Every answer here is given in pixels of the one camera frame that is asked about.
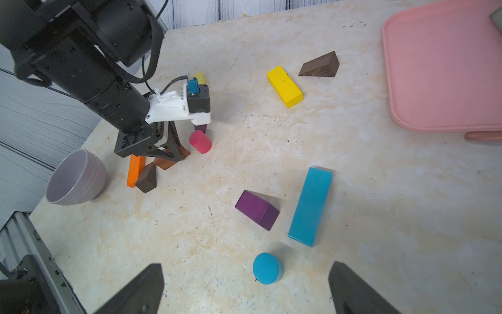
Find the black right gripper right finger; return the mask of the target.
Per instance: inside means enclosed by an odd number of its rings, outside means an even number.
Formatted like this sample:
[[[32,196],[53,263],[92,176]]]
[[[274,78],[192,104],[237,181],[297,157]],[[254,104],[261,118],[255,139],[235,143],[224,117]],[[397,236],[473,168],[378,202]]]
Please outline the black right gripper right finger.
[[[328,283],[336,313],[400,313],[345,263],[333,263]]]

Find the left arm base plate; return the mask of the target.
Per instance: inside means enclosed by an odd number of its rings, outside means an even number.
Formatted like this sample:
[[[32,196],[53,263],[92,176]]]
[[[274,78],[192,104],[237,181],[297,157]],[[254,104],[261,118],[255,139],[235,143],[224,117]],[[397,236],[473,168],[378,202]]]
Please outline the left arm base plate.
[[[33,255],[26,255],[8,279],[1,280],[1,313],[61,313]]]

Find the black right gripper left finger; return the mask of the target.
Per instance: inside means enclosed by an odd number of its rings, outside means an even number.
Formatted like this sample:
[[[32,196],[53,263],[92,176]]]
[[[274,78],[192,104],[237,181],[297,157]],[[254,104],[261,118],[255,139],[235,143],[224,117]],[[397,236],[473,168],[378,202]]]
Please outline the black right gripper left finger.
[[[156,314],[163,289],[162,265],[150,264],[95,313]]]

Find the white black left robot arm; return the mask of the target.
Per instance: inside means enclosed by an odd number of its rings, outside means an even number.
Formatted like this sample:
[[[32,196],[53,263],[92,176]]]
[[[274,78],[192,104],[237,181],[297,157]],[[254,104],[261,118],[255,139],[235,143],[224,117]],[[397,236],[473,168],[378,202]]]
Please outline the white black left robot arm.
[[[58,85],[118,131],[121,157],[182,159],[172,122],[147,122],[149,101],[136,89],[155,73],[161,12],[144,1],[2,1],[1,44],[15,76]]]

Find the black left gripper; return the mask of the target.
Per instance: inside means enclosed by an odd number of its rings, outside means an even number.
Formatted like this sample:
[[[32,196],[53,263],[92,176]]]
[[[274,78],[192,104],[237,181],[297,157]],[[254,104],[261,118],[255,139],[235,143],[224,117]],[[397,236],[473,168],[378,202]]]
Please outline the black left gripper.
[[[132,133],[119,131],[114,152],[125,158],[130,155],[161,158],[168,161],[181,161],[180,139],[175,123],[167,123],[167,146],[158,148],[156,144],[164,137],[164,123],[154,122],[143,125],[142,128]]]

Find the teal rectangular block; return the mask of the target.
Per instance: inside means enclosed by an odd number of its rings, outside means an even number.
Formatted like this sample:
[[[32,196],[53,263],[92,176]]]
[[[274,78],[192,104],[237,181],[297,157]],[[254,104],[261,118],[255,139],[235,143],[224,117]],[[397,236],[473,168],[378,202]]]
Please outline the teal rectangular block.
[[[292,219],[288,237],[314,247],[333,171],[310,167]]]

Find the purple triangular block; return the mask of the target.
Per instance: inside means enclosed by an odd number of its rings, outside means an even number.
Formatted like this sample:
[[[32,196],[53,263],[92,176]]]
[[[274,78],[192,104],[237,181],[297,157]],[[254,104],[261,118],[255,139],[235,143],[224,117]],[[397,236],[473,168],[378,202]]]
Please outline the purple triangular block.
[[[248,190],[243,191],[235,208],[267,231],[272,229],[280,214],[272,203]]]
[[[194,129],[195,129],[195,131],[201,131],[203,133],[206,133],[207,125],[203,124],[203,125],[194,126]]]

